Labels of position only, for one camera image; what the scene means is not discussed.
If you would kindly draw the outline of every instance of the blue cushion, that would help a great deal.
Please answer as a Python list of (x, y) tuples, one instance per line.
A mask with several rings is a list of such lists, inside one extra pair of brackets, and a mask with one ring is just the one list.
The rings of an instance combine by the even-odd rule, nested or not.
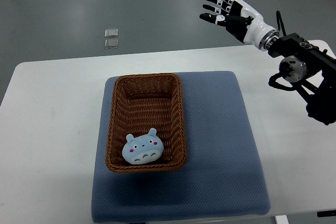
[(94, 222), (169, 221), (265, 215), (263, 169), (235, 75), (177, 73), (182, 81), (188, 160), (177, 171), (112, 173), (105, 151), (113, 85), (107, 80), (92, 189)]

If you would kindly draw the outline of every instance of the robotic hand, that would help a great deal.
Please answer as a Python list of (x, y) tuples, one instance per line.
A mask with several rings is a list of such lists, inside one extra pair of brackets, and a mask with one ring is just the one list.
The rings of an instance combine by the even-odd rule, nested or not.
[[(224, 26), (240, 42), (253, 44), (262, 51), (268, 50), (273, 58), (284, 56), (279, 73), (270, 77), (271, 87), (286, 91), (297, 91), (307, 102), (308, 116), (325, 125), (336, 122), (336, 60), (321, 52), (297, 34), (286, 35), (280, 12), (277, 11), (278, 29), (267, 25), (263, 17), (243, 0), (206, 0), (216, 6), (203, 5), (215, 15), (203, 13), (200, 18)], [(282, 29), (283, 37), (279, 38)], [(322, 71), (324, 80), (319, 87), (307, 81)], [(279, 84), (283, 77), (291, 87)]]
[(279, 31), (267, 25), (263, 17), (243, 0), (207, 0), (216, 6), (203, 5), (218, 15), (203, 13), (200, 18), (226, 30), (240, 42), (267, 50), (270, 42), (279, 38)]

